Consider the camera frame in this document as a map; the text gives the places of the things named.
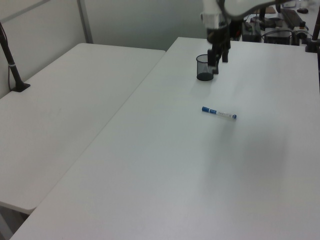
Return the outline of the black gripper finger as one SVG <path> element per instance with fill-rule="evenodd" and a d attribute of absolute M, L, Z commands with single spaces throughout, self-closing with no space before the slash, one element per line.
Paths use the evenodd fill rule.
<path fill-rule="evenodd" d="M 230 50 L 230 42 L 227 41 L 224 43 L 223 48 L 222 48 L 222 62 L 227 63 L 229 61 L 228 55 L 229 55 L 229 50 Z"/>
<path fill-rule="evenodd" d="M 219 73 L 219 62 L 221 59 L 221 49 L 219 47 L 213 46 L 207 51 L 207 64 L 212 70 L 213 74 Z"/>

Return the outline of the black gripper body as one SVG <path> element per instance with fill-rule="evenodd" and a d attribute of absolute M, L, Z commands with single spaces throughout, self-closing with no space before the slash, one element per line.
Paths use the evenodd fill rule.
<path fill-rule="evenodd" d="M 222 22 L 218 27 L 206 27 L 206 34 L 212 49 L 229 50 L 231 48 L 228 22 Z"/>

